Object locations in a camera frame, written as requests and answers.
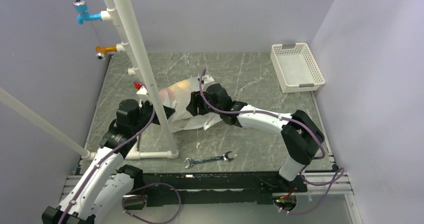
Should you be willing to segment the translucent white plastic bag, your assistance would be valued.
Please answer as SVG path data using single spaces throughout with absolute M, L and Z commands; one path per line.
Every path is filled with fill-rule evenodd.
M 204 129 L 207 130 L 222 121 L 215 113 L 193 116 L 187 111 L 191 93 L 199 91 L 199 78 L 191 77 L 181 80 L 159 91 L 162 104 L 175 110 L 168 118 L 171 132 Z

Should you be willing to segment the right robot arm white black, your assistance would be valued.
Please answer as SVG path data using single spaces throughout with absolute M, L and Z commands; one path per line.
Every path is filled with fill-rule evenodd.
M 326 155 L 324 134 L 305 111 L 277 113 L 256 108 L 246 102 L 232 100 L 219 83 L 206 90 L 193 91 L 186 110 L 194 117 L 214 113 L 230 126 L 280 135 L 288 151 L 275 178 L 276 187 L 282 192 L 295 185 L 295 178 L 313 160 L 323 159 Z

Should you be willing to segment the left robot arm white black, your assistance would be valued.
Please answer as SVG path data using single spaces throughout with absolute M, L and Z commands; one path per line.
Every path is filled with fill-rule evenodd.
M 121 101 L 89 168 L 57 207 L 45 209 L 42 222 L 98 224 L 126 192 L 139 193 L 144 187 L 143 171 L 120 164 L 137 143 L 137 137 L 152 123 L 159 121 L 149 101 Z

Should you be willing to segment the silver open-end wrench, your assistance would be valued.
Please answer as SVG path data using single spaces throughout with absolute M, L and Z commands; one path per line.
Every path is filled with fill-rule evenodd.
M 203 163 L 216 162 L 216 161 L 232 162 L 236 157 L 237 157 L 237 154 L 233 154 L 232 151 L 227 151 L 223 155 L 219 155 L 219 156 L 213 156 L 213 157 L 207 157 L 207 158 L 201 158 L 201 159 L 186 158 L 183 162 L 187 163 L 185 168 L 190 169 L 194 167 L 195 165 L 203 164 Z

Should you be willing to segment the orange plastic faucet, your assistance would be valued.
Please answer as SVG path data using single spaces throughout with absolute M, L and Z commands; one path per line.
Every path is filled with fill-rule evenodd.
M 103 60 L 107 57 L 108 53 L 110 52 L 117 52 L 117 46 L 105 46 L 105 47 L 101 47 L 101 46 L 96 46 L 95 47 L 96 50 L 96 58 L 98 60 Z

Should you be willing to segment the white perforated plastic basket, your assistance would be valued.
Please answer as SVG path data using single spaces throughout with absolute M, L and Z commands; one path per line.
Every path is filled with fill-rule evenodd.
M 326 81 L 305 42 L 274 44 L 270 58 L 281 91 L 285 94 L 314 92 Z

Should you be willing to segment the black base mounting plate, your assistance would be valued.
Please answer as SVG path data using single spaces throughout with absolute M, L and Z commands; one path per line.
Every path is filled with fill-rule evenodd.
M 144 173 L 127 197 L 145 198 L 147 207 L 177 204 L 256 203 L 306 193 L 300 177 L 286 181 L 277 171 Z

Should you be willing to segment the blue plastic faucet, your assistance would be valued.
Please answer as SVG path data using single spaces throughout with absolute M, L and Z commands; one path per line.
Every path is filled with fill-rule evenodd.
M 102 21 L 101 13 L 90 14 L 88 11 L 88 6 L 84 0 L 75 0 L 73 2 L 73 7 L 78 12 L 76 22 L 79 25 L 83 25 L 87 21 Z

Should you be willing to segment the white PVC pipe frame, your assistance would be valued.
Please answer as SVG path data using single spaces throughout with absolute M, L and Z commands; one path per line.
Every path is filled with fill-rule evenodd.
M 169 148 L 168 151 L 158 152 L 140 152 L 136 148 L 133 148 L 129 153 L 128 159 L 176 159 L 179 156 L 179 151 L 172 137 L 171 128 L 162 105 L 157 83 L 153 75 L 152 67 L 147 55 L 131 0 L 103 1 L 106 5 L 106 11 L 104 11 L 102 14 L 116 27 L 116 30 L 121 38 L 121 45 L 129 56 L 132 64 L 131 73 L 135 74 L 140 81 L 143 81 L 146 84 L 146 89 L 148 92 L 147 100 L 150 101 L 153 104 L 153 107 L 156 109 L 156 114 Z M 8 107 L 15 110 L 18 114 L 35 124 L 37 127 L 41 128 L 59 140 L 62 144 L 77 152 L 83 159 L 93 160 L 95 156 L 93 152 L 90 152 L 81 147 L 79 144 L 70 139 L 63 132 L 59 131 L 56 127 L 36 114 L 29 107 L 25 106 L 4 89 L 0 90 L 0 100 Z

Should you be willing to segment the aluminium rail frame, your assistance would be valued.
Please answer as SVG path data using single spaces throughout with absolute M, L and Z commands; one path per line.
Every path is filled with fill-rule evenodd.
M 351 181 L 346 172 L 306 172 L 302 174 L 305 180 L 301 179 L 300 184 L 305 185 L 306 192 L 298 195 L 324 195 L 328 189 L 327 196 L 343 195 L 347 203 L 348 213 L 353 224 L 364 224 L 359 208 L 357 206 L 355 194 L 351 185 Z M 66 178 L 62 189 L 60 200 L 64 199 L 77 185 L 82 175 L 69 175 Z

